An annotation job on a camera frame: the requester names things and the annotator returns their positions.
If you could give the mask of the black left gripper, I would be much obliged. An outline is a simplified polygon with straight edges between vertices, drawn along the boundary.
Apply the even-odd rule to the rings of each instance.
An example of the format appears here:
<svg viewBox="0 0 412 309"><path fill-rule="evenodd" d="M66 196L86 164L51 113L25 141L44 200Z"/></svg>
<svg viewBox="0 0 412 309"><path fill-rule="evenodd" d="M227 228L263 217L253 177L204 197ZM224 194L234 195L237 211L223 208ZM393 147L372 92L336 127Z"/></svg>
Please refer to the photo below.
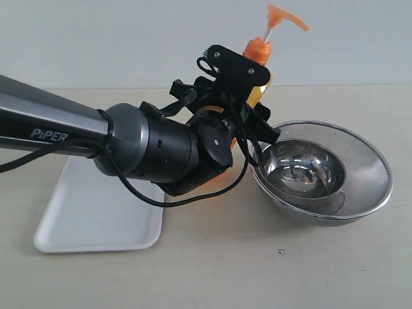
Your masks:
<svg viewBox="0 0 412 309"><path fill-rule="evenodd" d="M271 111L262 103L251 108L247 103L241 103L231 95L222 92L215 81L205 77L198 77L193 85L185 84L180 79L173 82L169 94L178 100L182 100L189 90L196 92L196 98L185 107L197 114L198 108L203 106L218 106L223 111L207 111L201 113L213 113L221 116L223 125L227 128L233 139L244 129L249 140L274 144L277 142L281 130L271 126L267 121Z"/></svg>

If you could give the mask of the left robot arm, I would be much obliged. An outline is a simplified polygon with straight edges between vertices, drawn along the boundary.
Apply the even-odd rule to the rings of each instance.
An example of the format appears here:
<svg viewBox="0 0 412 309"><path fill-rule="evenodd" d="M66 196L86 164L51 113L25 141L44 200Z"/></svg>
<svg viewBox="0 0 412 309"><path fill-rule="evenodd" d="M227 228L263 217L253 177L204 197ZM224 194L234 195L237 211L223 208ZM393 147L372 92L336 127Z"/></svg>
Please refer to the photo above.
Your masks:
<svg viewBox="0 0 412 309"><path fill-rule="evenodd" d="M26 155L1 166L7 172L51 153L93 160L105 175L151 182L171 196L191 192L233 165L237 142L245 165L259 166L260 143L280 131L268 124L270 110L248 104L254 84L235 86L200 77L175 80L174 102L164 108L142 102L94 109L1 77L1 147Z"/></svg>

